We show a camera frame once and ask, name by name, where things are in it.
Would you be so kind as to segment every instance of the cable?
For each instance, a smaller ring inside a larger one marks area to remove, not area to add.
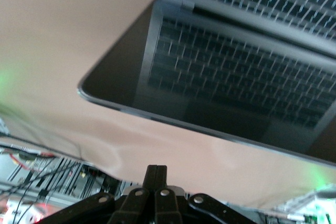
[[[35,200],[27,209],[26,211],[24,211],[24,213],[21,215],[20,219],[18,220],[17,224],[20,223],[20,221],[22,220],[23,216],[28,212],[28,210],[37,202],[37,200]]]
[[[49,176],[49,175],[53,175],[53,174],[57,174],[57,173],[63,172],[63,171],[65,171],[65,170],[67,170],[67,169],[71,169],[71,168],[75,167],[76,165],[79,165],[79,164],[78,164],[78,163],[75,163],[75,164],[73,164],[72,166],[63,168],[63,169],[61,169],[61,170],[54,170],[54,171],[52,171],[52,172],[46,173],[46,174],[43,175],[43,176],[35,177],[33,180],[30,180],[29,182],[22,183],[22,184],[17,185],[17,186],[12,186],[10,189],[3,190],[3,191],[1,192],[1,195],[3,195],[4,193],[14,194],[14,193],[16,193],[17,191],[19,191],[20,189],[22,189],[23,187],[25,187],[26,185],[28,185],[30,182],[34,182],[34,181],[39,180],[39,179],[41,179],[41,178],[45,178],[45,177],[47,177],[47,176]],[[0,201],[3,200],[3,199],[5,199],[6,197],[7,197],[7,196],[4,196],[4,197],[0,198]]]
[[[49,192],[51,192],[52,191],[52,193],[51,193],[51,195],[49,196],[49,198],[47,199],[47,201],[46,201],[46,203],[45,203],[45,205],[46,204],[48,204],[48,202],[49,202],[49,200],[50,200],[50,198],[54,195],[54,192],[56,191],[56,189],[57,188],[60,188],[60,189],[62,189],[63,187],[67,187],[67,186],[64,186],[64,185],[59,185],[59,186],[56,186],[55,188],[53,188],[53,189],[50,189],[50,191]]]
[[[51,159],[51,160],[49,161],[49,163],[48,163],[45,167],[43,167],[43,169],[41,170],[41,172],[40,172],[39,174],[43,173],[44,170],[45,170],[45,169],[52,163],[52,161],[53,161],[53,159]],[[33,184],[33,182],[30,182],[30,184],[28,185],[28,187],[27,187],[26,190],[24,191],[24,193],[23,193],[23,195],[22,195],[22,197],[21,197],[19,203],[17,204],[17,208],[16,208],[16,211],[15,211],[13,224],[15,224],[15,219],[16,219],[17,212],[18,212],[18,210],[19,210],[20,204],[21,204],[22,200],[24,199],[26,193],[28,192],[29,188],[32,186],[32,184]]]
[[[18,136],[13,136],[13,135],[11,135],[11,134],[5,134],[5,133],[3,133],[3,132],[0,132],[0,137],[2,137],[2,136],[4,136],[4,137],[10,137],[10,138],[12,138],[12,139],[19,140],[19,141],[24,142],[24,143],[27,143],[27,144],[32,144],[32,145],[35,145],[35,146],[44,148],[44,149],[46,149],[46,150],[48,150],[48,151],[58,153],[58,154],[60,154],[60,155],[62,155],[62,156],[70,157],[70,158],[75,159],[75,160],[77,160],[77,161],[82,161],[82,162],[84,161],[84,162],[85,162],[85,160],[82,159],[82,158],[80,158],[80,157],[76,157],[76,156],[70,155],[70,154],[68,154],[68,153],[59,151],[59,150],[57,150],[57,149],[50,148],[50,147],[48,147],[48,146],[46,146],[46,145],[44,145],[44,144],[37,144],[37,143],[34,143],[33,141],[26,140],[26,139],[23,139],[23,138],[18,137]]]
[[[25,154],[27,156],[34,157],[34,158],[36,158],[36,157],[39,157],[39,158],[55,158],[55,156],[41,156],[40,154],[37,154],[37,153],[31,153],[29,151],[25,151],[25,150],[22,150],[20,148],[16,148],[16,147],[12,147],[12,146],[7,146],[7,145],[4,145],[4,144],[0,144],[0,148],[14,150],[18,154]]]
[[[104,191],[108,191],[107,189],[106,189],[106,187],[102,184],[102,183],[100,183],[98,180],[96,180],[96,177],[94,177],[92,174],[90,174],[90,173],[87,173],[88,174],[88,176],[90,176],[91,178],[93,178],[93,180],[94,180],[94,182],[93,183],[97,183],[98,184],[98,186],[100,186]]]

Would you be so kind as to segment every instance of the laptop hinge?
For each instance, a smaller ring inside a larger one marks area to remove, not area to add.
[[[193,10],[195,8],[195,3],[189,0],[182,0],[182,8],[187,10]]]

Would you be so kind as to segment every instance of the laptop screen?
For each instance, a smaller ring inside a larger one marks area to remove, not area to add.
[[[87,100],[336,163],[336,61],[156,1],[83,78]]]

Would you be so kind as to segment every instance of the laptop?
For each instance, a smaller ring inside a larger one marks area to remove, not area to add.
[[[155,0],[78,92],[335,166],[335,10],[336,0]]]

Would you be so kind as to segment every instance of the screw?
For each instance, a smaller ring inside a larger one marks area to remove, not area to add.
[[[101,198],[98,199],[98,202],[99,202],[99,203],[104,203],[104,202],[106,202],[108,199],[109,199],[109,198],[108,198],[107,196],[103,196],[103,197],[101,197]]]
[[[200,197],[200,196],[197,196],[194,198],[194,202],[197,203],[197,204],[201,204],[203,203],[203,198]]]
[[[141,195],[143,195],[143,191],[142,190],[136,191],[135,195],[136,196],[141,196]]]
[[[167,189],[164,189],[160,192],[161,196],[167,196],[169,194],[169,191]]]

